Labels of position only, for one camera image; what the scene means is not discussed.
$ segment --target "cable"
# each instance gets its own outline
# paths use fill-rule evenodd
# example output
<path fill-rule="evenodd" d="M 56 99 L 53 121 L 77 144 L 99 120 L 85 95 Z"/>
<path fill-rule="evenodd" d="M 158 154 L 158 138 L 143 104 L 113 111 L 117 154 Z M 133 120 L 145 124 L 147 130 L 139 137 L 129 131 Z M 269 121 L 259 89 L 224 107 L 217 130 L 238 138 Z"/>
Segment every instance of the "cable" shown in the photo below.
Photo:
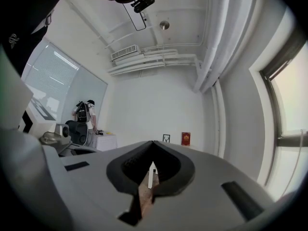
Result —
<path fill-rule="evenodd" d="M 288 187 L 289 187 L 289 185 L 290 185 L 290 183 L 291 183 L 291 180 L 292 180 L 292 178 L 293 178 L 293 176 L 294 176 L 294 173 L 295 173 L 297 164 L 298 164 L 299 155 L 300 155 L 300 152 L 301 152 L 301 150 L 302 150 L 303 138 L 304 138 L 304 131 L 303 131 L 302 129 L 301 129 L 300 131 L 301 131 L 301 135 L 300 135 L 300 142 L 299 142 L 299 151 L 298 151 L 298 156 L 297 156 L 297 160 L 296 160 L 296 163 L 295 163 L 295 167 L 294 167 L 294 169 L 293 169 L 293 172 L 292 172 L 292 175 L 291 175 L 291 177 L 290 177 L 290 180 L 289 180 L 287 186 L 285 187 L 285 189 L 284 189 L 284 191 L 283 191 L 281 197 L 282 197 L 282 196 L 284 195 L 284 193 L 287 191 L 287 189 L 288 189 Z"/>

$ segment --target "red book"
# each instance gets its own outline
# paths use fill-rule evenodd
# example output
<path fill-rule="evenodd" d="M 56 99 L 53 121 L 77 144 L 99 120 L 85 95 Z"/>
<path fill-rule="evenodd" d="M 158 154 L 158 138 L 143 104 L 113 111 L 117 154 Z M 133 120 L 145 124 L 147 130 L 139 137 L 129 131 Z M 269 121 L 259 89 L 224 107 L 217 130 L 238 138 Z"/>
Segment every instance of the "red book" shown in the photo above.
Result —
<path fill-rule="evenodd" d="M 182 145 L 191 145 L 191 133 L 182 133 Z"/>

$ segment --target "window frame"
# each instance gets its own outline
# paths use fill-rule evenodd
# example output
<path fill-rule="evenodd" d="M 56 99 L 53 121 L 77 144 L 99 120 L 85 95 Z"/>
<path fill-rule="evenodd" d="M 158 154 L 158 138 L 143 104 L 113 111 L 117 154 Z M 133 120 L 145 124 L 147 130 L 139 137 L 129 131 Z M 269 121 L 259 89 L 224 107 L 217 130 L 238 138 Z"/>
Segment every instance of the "window frame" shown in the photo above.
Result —
<path fill-rule="evenodd" d="M 306 34 L 296 25 L 292 31 L 289 39 L 284 46 L 276 54 L 276 56 L 270 61 L 270 63 L 260 71 L 261 77 L 265 83 L 267 92 L 269 94 L 270 104 L 272 106 L 273 119 L 274 119 L 274 148 L 273 157 L 270 165 L 269 172 L 272 171 L 274 166 L 275 154 L 277 147 L 299 147 L 301 135 L 283 136 L 282 135 L 282 120 L 281 112 L 279 108 L 278 99 L 275 93 L 272 80 L 284 70 L 291 61 L 297 56 L 299 51 L 303 48 L 307 41 Z M 308 132 L 303 137 L 303 147 L 308 147 Z M 268 174 L 265 185 L 269 182 L 271 173 Z"/>

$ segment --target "air vent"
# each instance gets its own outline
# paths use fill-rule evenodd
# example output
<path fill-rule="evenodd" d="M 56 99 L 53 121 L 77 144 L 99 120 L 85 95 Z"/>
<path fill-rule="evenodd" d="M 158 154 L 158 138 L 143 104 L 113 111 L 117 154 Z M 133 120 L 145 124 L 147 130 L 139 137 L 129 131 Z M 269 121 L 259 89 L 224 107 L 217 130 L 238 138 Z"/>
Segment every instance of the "air vent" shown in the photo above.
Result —
<path fill-rule="evenodd" d="M 122 49 L 120 51 L 117 51 L 117 52 L 111 54 L 111 60 L 113 61 L 117 58 L 127 56 L 127 55 L 129 55 L 128 57 L 131 57 L 131 56 L 137 55 L 137 54 L 140 54 L 139 47 L 137 45 L 132 45 L 132 46 L 129 46 L 125 49 Z"/>

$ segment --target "camera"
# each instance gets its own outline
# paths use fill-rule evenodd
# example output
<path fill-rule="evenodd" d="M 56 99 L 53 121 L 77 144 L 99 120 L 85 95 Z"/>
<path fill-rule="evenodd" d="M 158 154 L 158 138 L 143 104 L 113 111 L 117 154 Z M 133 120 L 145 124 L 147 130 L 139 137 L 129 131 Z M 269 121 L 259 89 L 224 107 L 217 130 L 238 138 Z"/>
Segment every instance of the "camera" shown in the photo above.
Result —
<path fill-rule="evenodd" d="M 155 0 L 137 0 L 131 6 L 134 8 L 136 13 L 140 13 L 142 10 L 146 9 L 150 5 L 152 5 Z"/>

